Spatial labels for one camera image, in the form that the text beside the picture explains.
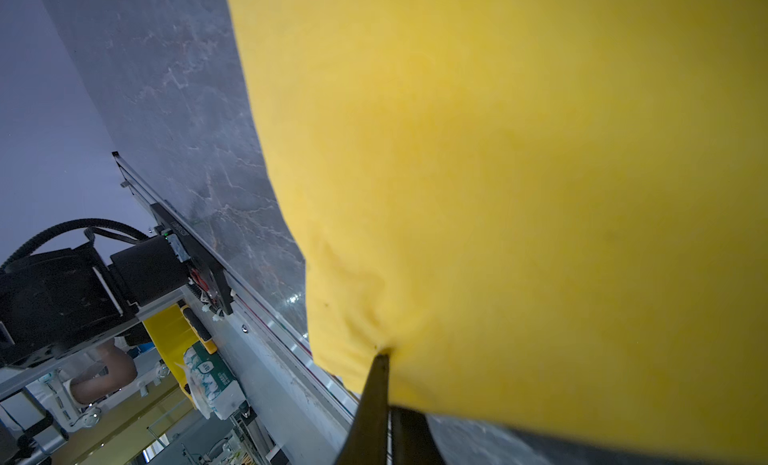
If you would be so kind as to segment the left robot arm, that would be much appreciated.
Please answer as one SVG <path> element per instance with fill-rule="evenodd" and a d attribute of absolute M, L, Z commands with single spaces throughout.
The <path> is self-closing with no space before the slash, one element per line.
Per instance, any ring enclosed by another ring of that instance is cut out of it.
<path fill-rule="evenodd" d="M 187 280 L 162 237 L 99 218 L 52 226 L 1 266 L 1 364 L 63 358 Z"/>

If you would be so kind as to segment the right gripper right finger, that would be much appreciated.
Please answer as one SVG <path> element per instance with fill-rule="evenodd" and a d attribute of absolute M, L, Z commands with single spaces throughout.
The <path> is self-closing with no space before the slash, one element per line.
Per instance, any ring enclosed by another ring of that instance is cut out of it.
<path fill-rule="evenodd" d="M 391 408 L 394 465 L 445 465 L 424 414 L 400 407 Z"/>

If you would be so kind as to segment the yellow paper napkin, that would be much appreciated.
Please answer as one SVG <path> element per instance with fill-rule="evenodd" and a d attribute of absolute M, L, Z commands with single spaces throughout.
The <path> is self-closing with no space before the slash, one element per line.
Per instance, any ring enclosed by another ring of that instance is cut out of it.
<path fill-rule="evenodd" d="M 320 367 L 766 462 L 767 0 L 228 5 Z"/>

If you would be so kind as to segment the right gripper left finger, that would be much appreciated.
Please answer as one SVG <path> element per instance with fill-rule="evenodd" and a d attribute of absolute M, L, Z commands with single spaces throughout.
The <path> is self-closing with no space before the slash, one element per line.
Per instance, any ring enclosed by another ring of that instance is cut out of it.
<path fill-rule="evenodd" d="M 371 364 L 357 412 L 336 465 L 385 465 L 388 457 L 389 356 Z"/>

